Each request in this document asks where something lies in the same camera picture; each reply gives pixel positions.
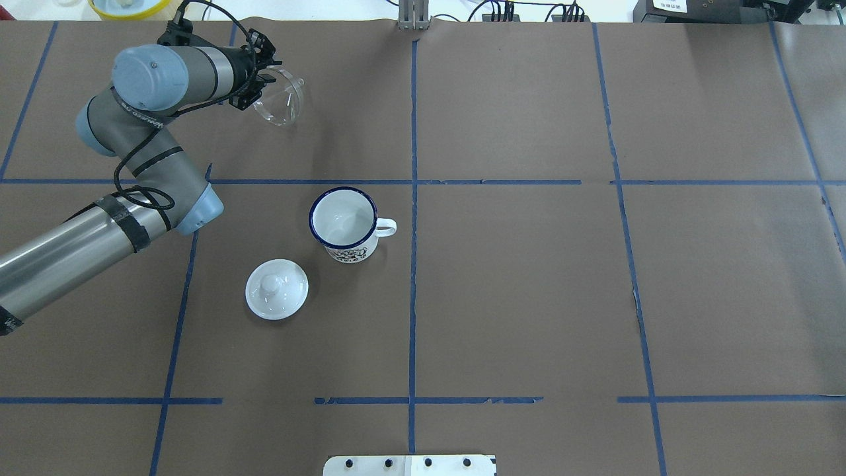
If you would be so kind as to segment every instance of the table surface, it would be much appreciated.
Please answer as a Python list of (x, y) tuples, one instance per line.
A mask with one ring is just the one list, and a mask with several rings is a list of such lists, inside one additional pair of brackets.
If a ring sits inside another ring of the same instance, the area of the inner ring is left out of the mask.
[[(63, 0), (62, 3), (67, 4), (69, 0)], [(386, 0), (214, 0), (214, 3), (240, 19), (250, 16), (284, 20), (396, 19), (398, 12), (397, 7)], [(538, 3), (554, 2), (538, 0)], [(632, 20), (632, 8), (636, 3), (637, 0), (583, 0), (579, 5), (595, 22), (628, 23)], [(61, 6), (57, 0), (3, 0), (0, 4), (17, 19), (99, 19), (86, 0), (77, 0), (70, 6)], [(479, 0), (430, 0), (429, 13), (451, 14), (466, 20), (478, 4)], [(187, 16), (189, 19), (226, 19), (214, 9), (210, 9), (204, 17), (204, 10), (202, 5), (190, 5)], [(481, 14), (487, 11), (488, 7), (480, 9), (474, 20), (481, 20)], [(517, 5), (515, 9), (521, 21), (543, 21), (548, 12), (548, 6)], [(838, 18), (834, 12), (826, 12), (812, 6), (809, 13), (802, 15), (800, 21), (804, 25), (836, 25)]]
[[(0, 473), (846, 473), (846, 30), (245, 23), (303, 116), (170, 126), (226, 212), (3, 338)], [(110, 191), (74, 117), (160, 29), (0, 23), (0, 253)], [(335, 185), (398, 223), (363, 263), (306, 225)], [(244, 302), (274, 258), (282, 322)]]

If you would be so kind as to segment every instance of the white label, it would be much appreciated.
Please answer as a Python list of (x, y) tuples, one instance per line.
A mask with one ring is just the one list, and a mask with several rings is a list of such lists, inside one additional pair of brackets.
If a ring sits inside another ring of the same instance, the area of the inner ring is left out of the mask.
[(652, 0), (652, 6), (668, 12), (687, 13), (687, 0)]

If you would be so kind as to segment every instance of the white lid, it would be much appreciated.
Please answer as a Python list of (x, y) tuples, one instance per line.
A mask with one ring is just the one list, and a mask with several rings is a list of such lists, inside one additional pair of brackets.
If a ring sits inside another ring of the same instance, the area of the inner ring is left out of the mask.
[(255, 269), (247, 279), (244, 296), (256, 316), (279, 320), (296, 313), (309, 294), (305, 271), (287, 259), (273, 259)]

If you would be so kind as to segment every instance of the metal bracket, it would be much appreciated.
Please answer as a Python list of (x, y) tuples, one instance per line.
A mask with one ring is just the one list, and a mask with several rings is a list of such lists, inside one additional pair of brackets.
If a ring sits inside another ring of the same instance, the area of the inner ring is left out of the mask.
[(400, 30), (429, 30), (429, 0), (398, 0)]
[(496, 476), (488, 455), (331, 457), (323, 476)]

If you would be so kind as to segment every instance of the silver cylinder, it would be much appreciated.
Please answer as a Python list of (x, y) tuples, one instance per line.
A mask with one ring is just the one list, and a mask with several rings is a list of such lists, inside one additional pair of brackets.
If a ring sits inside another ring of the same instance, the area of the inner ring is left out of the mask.
[[(166, 229), (156, 210), (118, 199), (151, 241)], [(21, 321), (134, 252), (99, 207), (0, 257), (0, 306)]]

